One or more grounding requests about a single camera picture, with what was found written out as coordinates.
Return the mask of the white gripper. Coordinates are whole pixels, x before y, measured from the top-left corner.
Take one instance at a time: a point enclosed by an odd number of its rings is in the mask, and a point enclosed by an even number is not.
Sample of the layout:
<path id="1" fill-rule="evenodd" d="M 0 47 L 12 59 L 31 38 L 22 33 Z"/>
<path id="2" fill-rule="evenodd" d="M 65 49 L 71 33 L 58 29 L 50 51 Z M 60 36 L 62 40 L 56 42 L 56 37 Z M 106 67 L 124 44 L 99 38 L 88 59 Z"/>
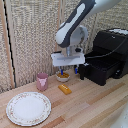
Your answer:
<path id="1" fill-rule="evenodd" d="M 62 53 L 53 53 L 51 55 L 53 66 L 68 66 L 68 65 L 75 65 L 74 72 L 75 74 L 78 73 L 78 64 L 85 63 L 85 57 L 83 53 L 75 53 L 71 56 L 64 56 Z"/>

